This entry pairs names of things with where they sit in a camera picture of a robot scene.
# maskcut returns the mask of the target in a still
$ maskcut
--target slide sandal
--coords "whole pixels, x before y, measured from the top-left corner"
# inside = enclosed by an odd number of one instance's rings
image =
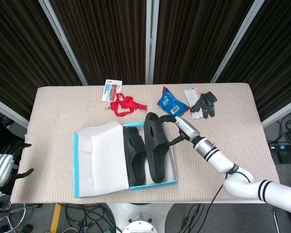
[[[146,147],[136,127],[124,128],[124,151],[129,183],[143,185],[146,180]]]
[[[155,113],[148,113],[144,125],[146,156],[155,183],[161,183],[165,178],[165,156],[169,150],[168,140],[158,119]]]

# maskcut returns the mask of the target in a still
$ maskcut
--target robotic hand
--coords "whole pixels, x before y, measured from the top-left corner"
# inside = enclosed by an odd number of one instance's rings
[[[174,122],[180,129],[180,140],[188,140],[193,143],[193,148],[208,162],[217,172],[230,176],[224,181],[225,191],[238,198],[260,199],[263,202],[279,207],[291,213],[291,187],[272,181],[255,181],[247,170],[230,161],[219,149],[185,119],[176,116]]]
[[[14,142],[2,149],[0,152],[0,188],[6,185],[9,181],[29,176],[33,172],[33,168],[22,174],[14,174],[12,172],[16,158],[21,154],[25,147],[30,147],[31,144],[23,142]]]

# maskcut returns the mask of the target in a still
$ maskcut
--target table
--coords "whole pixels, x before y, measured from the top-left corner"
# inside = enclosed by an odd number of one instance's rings
[[[233,162],[249,170],[257,180],[279,182],[267,146],[251,89],[245,83],[168,84],[180,101],[187,103],[184,89],[198,87],[202,93],[212,91],[215,117],[194,120],[189,112],[183,117],[190,121]],[[32,115],[25,136],[30,148],[23,151],[19,173],[34,168],[27,178],[16,180],[12,203],[78,203],[96,202],[210,202],[224,180],[192,148],[183,141],[173,146],[178,183],[138,191],[124,190],[90,198],[73,197],[72,135],[86,126],[143,120],[147,112],[158,116],[165,112],[157,105],[163,85],[124,85],[121,92],[133,96],[138,103],[148,105],[147,111],[136,110],[125,117],[116,117],[101,101],[103,86],[42,87],[36,94]],[[178,136],[177,127],[168,123],[171,138]],[[216,202],[260,202],[237,199],[224,191]]]

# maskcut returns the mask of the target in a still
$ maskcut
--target black glove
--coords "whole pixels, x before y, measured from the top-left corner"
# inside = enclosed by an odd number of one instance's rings
[[[198,101],[190,109],[191,113],[198,112],[202,108],[203,117],[207,118],[208,115],[214,116],[214,102],[217,98],[209,91],[206,94],[201,94]]]

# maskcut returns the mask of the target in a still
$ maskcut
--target blue snack bag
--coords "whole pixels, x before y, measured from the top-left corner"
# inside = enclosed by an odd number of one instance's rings
[[[190,109],[189,106],[177,100],[166,87],[163,88],[163,95],[157,105],[174,117],[181,116]]]

